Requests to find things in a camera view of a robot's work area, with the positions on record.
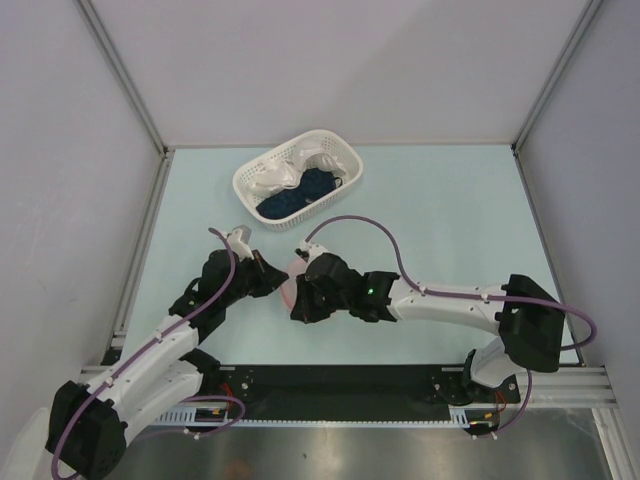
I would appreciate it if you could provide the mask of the pink mesh laundry bag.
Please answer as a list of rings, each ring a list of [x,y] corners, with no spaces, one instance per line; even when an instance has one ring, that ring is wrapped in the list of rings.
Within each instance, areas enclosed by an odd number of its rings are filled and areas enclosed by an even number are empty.
[[[280,286],[280,292],[286,308],[291,311],[295,305],[297,297],[296,279],[303,275],[307,269],[307,262],[301,258],[294,259],[287,267],[286,273],[289,278]]]

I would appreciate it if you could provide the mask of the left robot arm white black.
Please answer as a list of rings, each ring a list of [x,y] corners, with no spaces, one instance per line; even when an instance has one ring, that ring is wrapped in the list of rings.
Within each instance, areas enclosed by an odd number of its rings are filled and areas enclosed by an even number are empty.
[[[231,305],[268,296],[288,277],[258,251],[247,258],[212,252],[136,352],[88,382],[68,381],[58,389],[45,444],[53,461],[64,462],[76,476],[103,479],[167,410],[190,397],[214,397],[221,387],[219,363],[200,344],[225,321]]]

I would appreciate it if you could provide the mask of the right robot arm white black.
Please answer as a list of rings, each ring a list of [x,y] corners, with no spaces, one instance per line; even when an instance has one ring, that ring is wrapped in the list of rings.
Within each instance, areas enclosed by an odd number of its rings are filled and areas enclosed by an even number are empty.
[[[465,404],[486,400],[519,372],[555,373],[560,366],[565,314],[524,275],[498,286],[434,291],[394,272],[359,273],[341,257],[322,253],[307,260],[295,284],[290,317],[305,324],[347,312],[368,323],[429,320],[492,335],[465,359],[459,386]]]

